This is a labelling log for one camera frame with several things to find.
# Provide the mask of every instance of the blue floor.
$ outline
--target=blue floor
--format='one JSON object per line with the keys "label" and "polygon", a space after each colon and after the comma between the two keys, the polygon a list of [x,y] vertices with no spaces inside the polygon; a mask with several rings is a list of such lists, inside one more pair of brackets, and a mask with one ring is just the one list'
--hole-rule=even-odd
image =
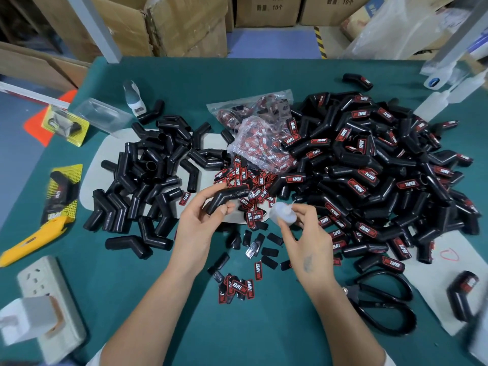
{"label": "blue floor", "polygon": [[[320,59],[313,29],[236,29],[227,34],[229,57]],[[69,52],[65,56],[73,57]],[[30,82],[0,77],[0,80],[57,98],[62,93]],[[37,164],[44,147],[23,129],[28,118],[42,110],[34,102],[0,93],[0,228]]]}

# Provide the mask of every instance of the white bottle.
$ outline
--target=white bottle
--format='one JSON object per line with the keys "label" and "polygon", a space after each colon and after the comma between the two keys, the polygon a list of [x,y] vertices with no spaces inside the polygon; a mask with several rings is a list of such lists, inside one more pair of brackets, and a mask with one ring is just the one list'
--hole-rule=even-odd
{"label": "white bottle", "polygon": [[138,116],[145,114],[147,112],[146,105],[141,99],[139,88],[134,83],[134,81],[125,81],[124,91],[125,91],[125,101],[127,102],[129,108],[132,109],[134,116],[136,116],[137,118]]}
{"label": "white bottle", "polygon": [[294,224],[297,220],[297,214],[291,209],[291,205],[283,202],[274,203],[269,211],[269,218],[275,224],[278,224],[278,217],[285,221],[288,226]]}
{"label": "white bottle", "polygon": [[422,104],[413,112],[423,120],[430,122],[436,115],[444,110],[448,105],[450,90],[443,92],[433,92]]}
{"label": "white bottle", "polygon": [[5,345],[40,337],[58,324],[50,296],[19,298],[0,310]]}
{"label": "white bottle", "polygon": [[485,84],[485,76],[488,68],[478,73],[474,77],[467,78],[456,87],[448,97],[449,104],[457,104],[475,92],[479,87]]}
{"label": "white bottle", "polygon": [[437,69],[429,76],[429,78],[425,80],[424,86],[430,90],[439,90],[442,86],[446,84],[446,82],[451,77],[452,70],[456,66],[456,63],[457,61],[453,61],[445,67]]}

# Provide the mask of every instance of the yellow and black hazard tape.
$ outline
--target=yellow and black hazard tape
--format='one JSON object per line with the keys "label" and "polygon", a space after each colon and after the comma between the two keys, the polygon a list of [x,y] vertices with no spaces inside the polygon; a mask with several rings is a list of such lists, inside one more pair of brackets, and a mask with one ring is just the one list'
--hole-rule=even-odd
{"label": "yellow and black hazard tape", "polygon": [[327,59],[326,49],[324,48],[324,43],[322,42],[322,36],[320,35],[319,27],[313,27],[315,31],[315,37],[317,38],[317,44],[319,45],[320,55],[322,59]]}

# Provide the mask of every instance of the electrical outlet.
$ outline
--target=electrical outlet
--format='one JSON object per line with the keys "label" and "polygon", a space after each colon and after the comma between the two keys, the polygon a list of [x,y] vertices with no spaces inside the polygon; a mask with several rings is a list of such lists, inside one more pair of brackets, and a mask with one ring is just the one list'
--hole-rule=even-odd
{"label": "electrical outlet", "polygon": [[17,281],[24,297],[51,295],[56,299],[63,321],[54,330],[37,339],[45,363],[61,362],[83,343],[86,330],[58,262],[51,256],[42,257],[21,271]]}

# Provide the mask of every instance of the yellow box cutter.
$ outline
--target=yellow box cutter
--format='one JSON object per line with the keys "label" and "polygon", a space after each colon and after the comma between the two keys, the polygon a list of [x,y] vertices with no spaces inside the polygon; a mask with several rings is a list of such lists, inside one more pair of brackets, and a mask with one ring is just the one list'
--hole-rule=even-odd
{"label": "yellow box cutter", "polygon": [[17,262],[19,259],[49,244],[66,231],[65,225],[73,222],[70,216],[60,216],[47,221],[40,229],[0,256],[0,267]]}

